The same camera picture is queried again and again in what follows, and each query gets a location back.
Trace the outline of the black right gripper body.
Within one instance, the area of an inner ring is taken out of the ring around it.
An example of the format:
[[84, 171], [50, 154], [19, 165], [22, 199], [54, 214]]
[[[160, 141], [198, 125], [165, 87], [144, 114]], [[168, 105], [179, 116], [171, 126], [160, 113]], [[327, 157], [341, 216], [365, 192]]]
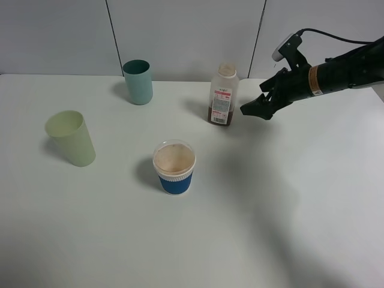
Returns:
[[282, 68], [260, 85], [265, 95], [270, 94], [270, 101], [277, 111], [292, 104], [297, 98], [308, 95], [308, 72], [311, 65], [299, 50], [286, 61], [290, 69]]

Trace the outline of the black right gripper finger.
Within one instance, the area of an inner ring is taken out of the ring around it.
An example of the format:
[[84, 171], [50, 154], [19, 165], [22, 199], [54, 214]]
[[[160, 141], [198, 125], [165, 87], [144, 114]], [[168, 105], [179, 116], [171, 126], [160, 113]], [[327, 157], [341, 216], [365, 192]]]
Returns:
[[260, 94], [255, 100], [243, 104], [240, 110], [245, 116], [255, 116], [262, 119], [271, 119], [277, 108], [270, 101], [270, 94]]

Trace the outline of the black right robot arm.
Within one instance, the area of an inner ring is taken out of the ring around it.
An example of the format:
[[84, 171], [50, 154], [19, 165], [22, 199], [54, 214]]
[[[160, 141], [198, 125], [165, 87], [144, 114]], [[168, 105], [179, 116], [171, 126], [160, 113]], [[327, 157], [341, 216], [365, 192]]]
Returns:
[[294, 34], [273, 54], [290, 69], [282, 68], [260, 85], [258, 103], [265, 119], [295, 101], [383, 82], [383, 38], [316, 66], [298, 50], [301, 43], [301, 35]]

